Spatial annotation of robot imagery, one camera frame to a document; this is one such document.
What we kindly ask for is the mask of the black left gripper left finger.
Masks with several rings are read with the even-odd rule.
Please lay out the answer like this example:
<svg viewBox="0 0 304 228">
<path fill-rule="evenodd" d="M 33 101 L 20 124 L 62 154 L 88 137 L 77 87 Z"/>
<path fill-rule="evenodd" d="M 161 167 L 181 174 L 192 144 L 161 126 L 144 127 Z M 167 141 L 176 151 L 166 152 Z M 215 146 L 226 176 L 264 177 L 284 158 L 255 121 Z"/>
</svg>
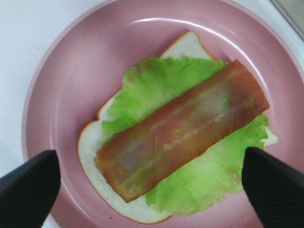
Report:
<svg viewBox="0 0 304 228">
<path fill-rule="evenodd" d="M 55 150 L 46 150 L 0 179 L 0 226 L 40 228 L 61 184 Z"/>
</svg>

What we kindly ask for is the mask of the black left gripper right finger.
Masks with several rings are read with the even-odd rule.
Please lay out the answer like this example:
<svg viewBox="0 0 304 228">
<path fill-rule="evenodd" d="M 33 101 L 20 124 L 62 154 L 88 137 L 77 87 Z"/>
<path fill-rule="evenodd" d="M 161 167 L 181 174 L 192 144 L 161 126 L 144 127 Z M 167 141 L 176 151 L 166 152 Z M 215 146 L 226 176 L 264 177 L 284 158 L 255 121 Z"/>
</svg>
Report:
<svg viewBox="0 0 304 228">
<path fill-rule="evenodd" d="M 303 173 L 257 147 L 248 147 L 242 185 L 265 228 L 304 226 Z"/>
</svg>

